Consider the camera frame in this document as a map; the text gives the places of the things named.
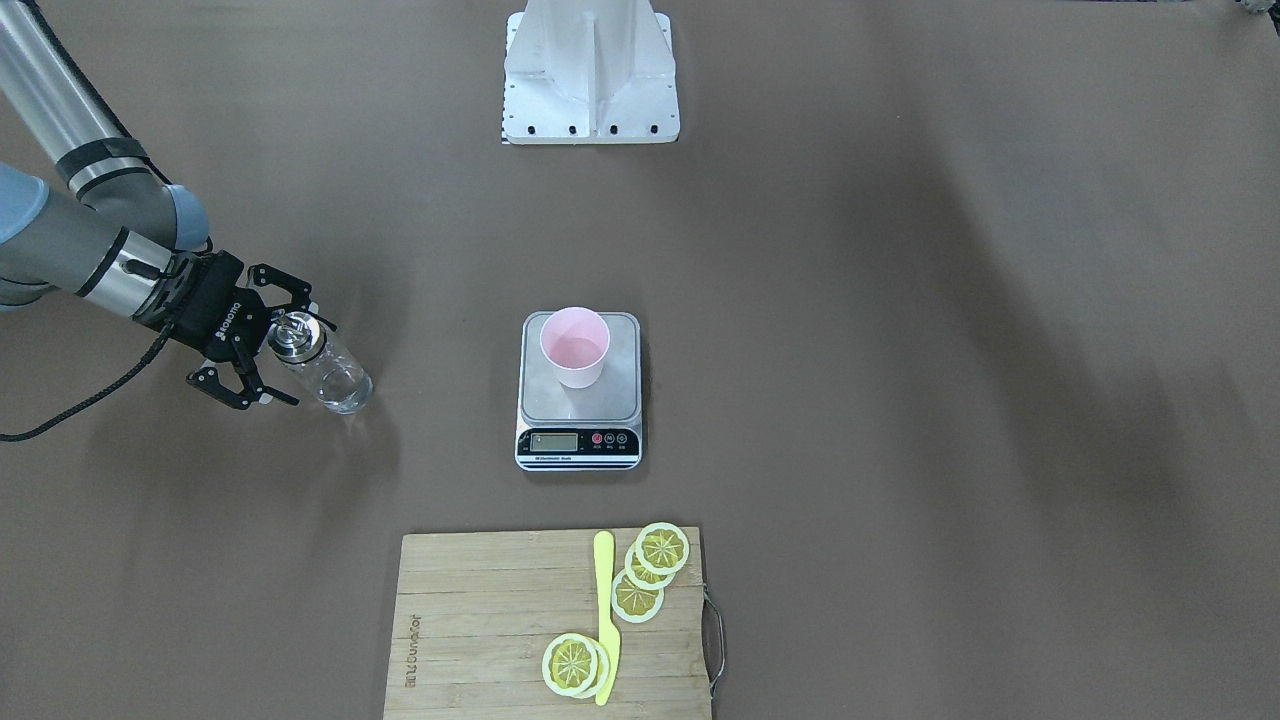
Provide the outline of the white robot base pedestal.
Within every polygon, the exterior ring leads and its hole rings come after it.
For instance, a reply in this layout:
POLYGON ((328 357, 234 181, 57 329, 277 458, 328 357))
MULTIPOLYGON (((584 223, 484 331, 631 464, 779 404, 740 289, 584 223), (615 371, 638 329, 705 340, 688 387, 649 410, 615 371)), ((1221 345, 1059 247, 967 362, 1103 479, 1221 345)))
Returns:
POLYGON ((649 1, 530 1, 506 19, 500 138, 511 145, 673 143, 671 19, 649 1))

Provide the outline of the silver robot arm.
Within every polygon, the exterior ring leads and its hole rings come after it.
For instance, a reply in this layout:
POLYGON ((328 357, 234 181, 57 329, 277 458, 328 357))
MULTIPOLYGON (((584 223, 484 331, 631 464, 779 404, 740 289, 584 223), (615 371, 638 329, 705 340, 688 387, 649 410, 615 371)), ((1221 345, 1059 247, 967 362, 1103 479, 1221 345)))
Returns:
POLYGON ((70 58, 35 1, 1 8, 3 95, 58 182, 3 167, 3 309, 72 293, 157 334, 202 365, 188 382, 236 410, 294 397, 256 357, 279 315, 312 309, 307 282, 212 246, 207 213, 172 183, 70 58))

